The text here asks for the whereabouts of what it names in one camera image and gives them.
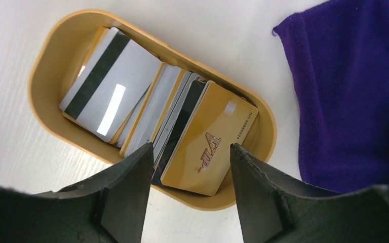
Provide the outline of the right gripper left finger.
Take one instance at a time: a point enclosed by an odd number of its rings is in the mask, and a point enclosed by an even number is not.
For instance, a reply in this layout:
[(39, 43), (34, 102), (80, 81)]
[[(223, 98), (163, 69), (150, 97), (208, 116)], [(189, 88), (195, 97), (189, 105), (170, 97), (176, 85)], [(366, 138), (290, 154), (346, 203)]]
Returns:
[(56, 192), (0, 187), (0, 242), (141, 242), (152, 173), (146, 143)]

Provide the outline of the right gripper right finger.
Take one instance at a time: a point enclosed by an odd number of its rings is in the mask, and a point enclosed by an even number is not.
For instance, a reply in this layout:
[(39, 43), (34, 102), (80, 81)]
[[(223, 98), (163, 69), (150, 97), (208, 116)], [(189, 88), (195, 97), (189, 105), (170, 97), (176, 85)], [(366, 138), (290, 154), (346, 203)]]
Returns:
[(244, 242), (389, 242), (389, 185), (322, 189), (230, 147)]

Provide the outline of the oval wooden tray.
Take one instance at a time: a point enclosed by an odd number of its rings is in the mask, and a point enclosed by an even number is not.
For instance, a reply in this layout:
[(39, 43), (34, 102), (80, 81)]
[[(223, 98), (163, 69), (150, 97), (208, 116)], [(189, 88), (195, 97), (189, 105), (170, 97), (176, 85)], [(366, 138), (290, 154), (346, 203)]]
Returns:
[(103, 10), (86, 9), (65, 16), (51, 29), (43, 44), (29, 78), (28, 98), (32, 112), (45, 129), (105, 163), (122, 160), (116, 147), (64, 118), (58, 107), (81, 67), (94, 34), (100, 27), (112, 26), (161, 60), (209, 78), (254, 104), (259, 113), (242, 146), (261, 161), (269, 161), (276, 146), (277, 126), (271, 108), (256, 91)]

